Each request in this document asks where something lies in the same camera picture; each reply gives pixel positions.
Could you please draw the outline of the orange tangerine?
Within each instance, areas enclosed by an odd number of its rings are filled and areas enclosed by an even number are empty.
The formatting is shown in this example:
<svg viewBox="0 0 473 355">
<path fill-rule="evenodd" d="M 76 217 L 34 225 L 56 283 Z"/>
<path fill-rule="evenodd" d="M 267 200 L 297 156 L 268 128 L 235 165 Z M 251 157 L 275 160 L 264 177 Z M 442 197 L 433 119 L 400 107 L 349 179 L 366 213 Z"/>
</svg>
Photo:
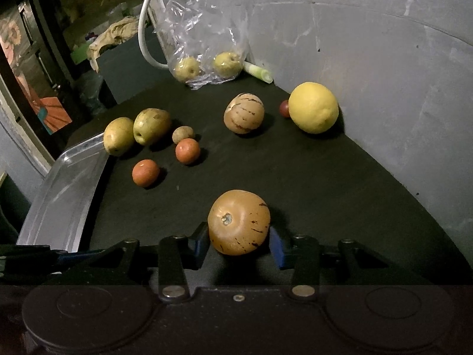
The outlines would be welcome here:
<svg viewBox="0 0 473 355">
<path fill-rule="evenodd" d="M 132 169 L 132 180 L 141 188 L 146 188 L 153 184 L 159 175 L 160 167 L 151 159 L 141 160 Z"/>
<path fill-rule="evenodd" d="M 182 164 L 192 164 L 200 157 L 200 145 L 195 139 L 186 138 L 176 145 L 176 158 Z"/>
</svg>

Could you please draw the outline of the green yellow pear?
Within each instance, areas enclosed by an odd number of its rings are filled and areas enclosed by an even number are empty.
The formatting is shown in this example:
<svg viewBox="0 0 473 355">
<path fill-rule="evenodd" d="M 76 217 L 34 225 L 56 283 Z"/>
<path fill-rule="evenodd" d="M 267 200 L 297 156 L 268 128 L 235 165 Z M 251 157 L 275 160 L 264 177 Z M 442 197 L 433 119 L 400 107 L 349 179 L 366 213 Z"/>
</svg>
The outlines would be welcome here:
<svg viewBox="0 0 473 355">
<path fill-rule="evenodd" d="M 147 108 L 136 116 L 133 135 L 137 143 L 147 146 L 166 133 L 170 126 L 169 112 L 158 108 Z"/>
</svg>

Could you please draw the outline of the small brown fruit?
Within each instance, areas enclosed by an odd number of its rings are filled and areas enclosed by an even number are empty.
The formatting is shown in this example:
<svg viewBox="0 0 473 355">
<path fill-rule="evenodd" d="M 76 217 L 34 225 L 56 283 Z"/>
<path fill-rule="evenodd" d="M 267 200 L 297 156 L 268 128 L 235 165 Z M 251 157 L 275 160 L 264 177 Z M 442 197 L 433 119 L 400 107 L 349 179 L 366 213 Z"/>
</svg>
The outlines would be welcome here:
<svg viewBox="0 0 473 355">
<path fill-rule="evenodd" d="M 190 126 L 180 126 L 173 131 L 171 138 L 177 145 L 183 139 L 194 139 L 195 135 L 195 131 Z"/>
</svg>

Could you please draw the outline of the yellow lemon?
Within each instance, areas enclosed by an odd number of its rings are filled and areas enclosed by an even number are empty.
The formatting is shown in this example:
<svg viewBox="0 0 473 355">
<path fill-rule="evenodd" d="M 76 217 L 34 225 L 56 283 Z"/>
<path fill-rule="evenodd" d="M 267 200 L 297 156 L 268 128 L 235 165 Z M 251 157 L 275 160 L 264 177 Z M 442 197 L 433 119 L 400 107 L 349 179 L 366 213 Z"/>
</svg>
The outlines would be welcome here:
<svg viewBox="0 0 473 355">
<path fill-rule="evenodd" d="M 320 134 L 337 121 L 338 101 L 334 94 L 319 83 L 299 84 L 289 96 L 289 116 L 302 131 Z"/>
</svg>

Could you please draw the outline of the small red fruit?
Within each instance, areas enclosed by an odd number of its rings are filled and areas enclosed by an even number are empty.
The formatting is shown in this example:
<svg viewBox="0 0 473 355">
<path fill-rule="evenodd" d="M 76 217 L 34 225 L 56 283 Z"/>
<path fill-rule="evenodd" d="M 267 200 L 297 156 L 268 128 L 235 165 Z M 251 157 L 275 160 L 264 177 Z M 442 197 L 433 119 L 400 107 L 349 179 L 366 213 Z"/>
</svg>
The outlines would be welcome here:
<svg viewBox="0 0 473 355">
<path fill-rule="evenodd" d="M 290 114 L 289 114 L 289 101 L 288 99 L 284 100 L 280 106 L 279 106 L 279 113 L 285 117 L 285 118 L 289 118 L 290 117 Z"/>
</svg>

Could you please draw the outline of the pale striped melon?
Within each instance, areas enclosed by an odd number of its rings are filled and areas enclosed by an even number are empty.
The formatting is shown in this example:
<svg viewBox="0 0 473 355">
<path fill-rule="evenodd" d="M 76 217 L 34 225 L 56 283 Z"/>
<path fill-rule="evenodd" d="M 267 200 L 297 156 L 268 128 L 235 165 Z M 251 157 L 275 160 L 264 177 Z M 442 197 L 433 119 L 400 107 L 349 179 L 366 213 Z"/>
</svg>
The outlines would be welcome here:
<svg viewBox="0 0 473 355">
<path fill-rule="evenodd" d="M 236 134 L 248 134 L 260 127 L 265 117 L 261 99 L 250 93 L 237 95 L 224 111 L 224 125 Z"/>
</svg>

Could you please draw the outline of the metal tray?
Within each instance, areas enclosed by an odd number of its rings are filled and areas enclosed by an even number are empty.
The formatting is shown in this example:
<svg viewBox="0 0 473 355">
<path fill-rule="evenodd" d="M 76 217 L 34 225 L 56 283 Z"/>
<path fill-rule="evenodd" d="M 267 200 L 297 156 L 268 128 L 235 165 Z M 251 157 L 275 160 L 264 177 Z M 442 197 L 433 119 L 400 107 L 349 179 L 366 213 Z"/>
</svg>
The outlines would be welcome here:
<svg viewBox="0 0 473 355">
<path fill-rule="evenodd" d="M 17 244 L 77 252 L 107 160 L 102 133 L 67 149 L 38 190 Z"/>
</svg>

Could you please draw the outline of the dark grey cabinet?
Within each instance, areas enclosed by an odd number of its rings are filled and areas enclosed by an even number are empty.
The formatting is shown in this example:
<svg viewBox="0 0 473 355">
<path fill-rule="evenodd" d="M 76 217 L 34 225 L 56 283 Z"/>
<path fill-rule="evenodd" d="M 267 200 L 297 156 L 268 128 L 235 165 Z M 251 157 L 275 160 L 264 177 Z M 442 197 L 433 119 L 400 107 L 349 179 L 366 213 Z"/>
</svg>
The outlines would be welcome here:
<svg viewBox="0 0 473 355">
<path fill-rule="evenodd" d="M 105 50 L 97 59 L 99 74 L 113 98 L 121 104 L 162 80 L 173 80 L 168 70 L 153 67 L 143 57 L 138 35 Z"/>
</svg>

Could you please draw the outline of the green onion stalk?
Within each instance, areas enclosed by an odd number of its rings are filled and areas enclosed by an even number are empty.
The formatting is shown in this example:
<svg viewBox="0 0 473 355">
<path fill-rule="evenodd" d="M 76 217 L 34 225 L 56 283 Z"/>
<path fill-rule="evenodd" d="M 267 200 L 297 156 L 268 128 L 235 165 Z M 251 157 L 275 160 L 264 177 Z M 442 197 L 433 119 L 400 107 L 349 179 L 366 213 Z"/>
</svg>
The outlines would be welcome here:
<svg viewBox="0 0 473 355">
<path fill-rule="evenodd" d="M 271 84 L 273 82 L 272 74 L 263 67 L 258 67 L 252 62 L 244 61 L 243 68 L 246 73 L 257 79 L 260 79 L 267 84 Z"/>
</svg>

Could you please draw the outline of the bagged pear left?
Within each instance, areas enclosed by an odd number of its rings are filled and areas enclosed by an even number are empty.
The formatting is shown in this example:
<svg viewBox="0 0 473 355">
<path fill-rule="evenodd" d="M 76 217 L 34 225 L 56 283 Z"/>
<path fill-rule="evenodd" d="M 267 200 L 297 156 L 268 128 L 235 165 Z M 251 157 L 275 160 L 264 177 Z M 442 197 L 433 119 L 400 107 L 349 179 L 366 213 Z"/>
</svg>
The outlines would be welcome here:
<svg viewBox="0 0 473 355">
<path fill-rule="evenodd" d="M 186 83 L 192 79 L 195 79 L 196 76 L 200 75 L 200 62 L 194 57 L 185 57 L 180 59 L 175 65 L 174 77 L 181 83 Z"/>
</svg>

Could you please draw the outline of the bagged pear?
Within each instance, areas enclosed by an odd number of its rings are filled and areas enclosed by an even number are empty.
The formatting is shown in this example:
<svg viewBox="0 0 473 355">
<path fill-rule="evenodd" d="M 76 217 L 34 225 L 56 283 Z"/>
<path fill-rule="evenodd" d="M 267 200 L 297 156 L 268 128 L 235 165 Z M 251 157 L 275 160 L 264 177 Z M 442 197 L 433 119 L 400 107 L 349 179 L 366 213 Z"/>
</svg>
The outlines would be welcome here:
<svg viewBox="0 0 473 355">
<path fill-rule="evenodd" d="M 186 83 L 192 79 L 195 79 L 196 76 L 200 75 L 200 62 L 194 57 L 185 57 L 180 59 L 175 65 L 174 77 L 181 83 Z"/>
<path fill-rule="evenodd" d="M 214 58 L 213 69 L 221 78 L 232 78 L 241 72 L 243 66 L 237 53 L 226 51 Z"/>
</svg>

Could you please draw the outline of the bagged pear right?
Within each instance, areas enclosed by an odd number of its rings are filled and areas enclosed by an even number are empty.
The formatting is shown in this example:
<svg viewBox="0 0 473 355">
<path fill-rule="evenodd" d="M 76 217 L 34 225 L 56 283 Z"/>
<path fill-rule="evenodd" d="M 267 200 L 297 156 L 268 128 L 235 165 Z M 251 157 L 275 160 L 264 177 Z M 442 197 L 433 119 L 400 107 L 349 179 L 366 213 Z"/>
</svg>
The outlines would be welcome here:
<svg viewBox="0 0 473 355">
<path fill-rule="evenodd" d="M 237 53 L 226 51 L 214 58 L 213 69 L 221 78 L 232 78 L 241 72 L 243 66 Z"/>
</svg>

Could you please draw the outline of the clear plastic bag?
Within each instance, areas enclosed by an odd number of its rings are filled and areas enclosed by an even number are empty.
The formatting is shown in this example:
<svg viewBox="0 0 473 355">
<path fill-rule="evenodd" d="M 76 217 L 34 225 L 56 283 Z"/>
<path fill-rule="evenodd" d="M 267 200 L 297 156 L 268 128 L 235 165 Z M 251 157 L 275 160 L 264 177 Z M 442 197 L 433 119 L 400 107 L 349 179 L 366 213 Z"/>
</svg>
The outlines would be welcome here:
<svg viewBox="0 0 473 355">
<path fill-rule="evenodd" d="M 222 52 L 232 51 L 240 56 L 243 66 L 249 49 L 245 14 L 230 14 L 211 0 L 169 0 L 158 18 L 158 34 L 173 77 L 177 62 L 189 56 L 200 62 L 201 69 L 195 79 L 183 83 L 192 90 L 226 83 L 238 76 L 221 78 L 213 69 L 213 60 Z"/>
</svg>

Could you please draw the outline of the beige crumpled cloth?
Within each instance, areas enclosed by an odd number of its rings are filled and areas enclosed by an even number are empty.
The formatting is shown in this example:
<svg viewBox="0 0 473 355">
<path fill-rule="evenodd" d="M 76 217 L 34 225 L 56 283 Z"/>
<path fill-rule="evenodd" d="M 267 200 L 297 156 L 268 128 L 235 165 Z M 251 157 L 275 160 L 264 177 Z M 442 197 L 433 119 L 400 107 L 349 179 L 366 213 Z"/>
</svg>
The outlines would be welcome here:
<svg viewBox="0 0 473 355">
<path fill-rule="evenodd" d="M 100 52 L 106 47 L 118 46 L 133 38 L 138 32 L 138 18 L 135 16 L 126 16 L 118 22 L 108 27 L 104 33 L 99 35 L 96 40 L 90 44 L 87 56 L 90 66 L 95 73 L 99 73 L 99 65 L 97 59 Z"/>
</svg>

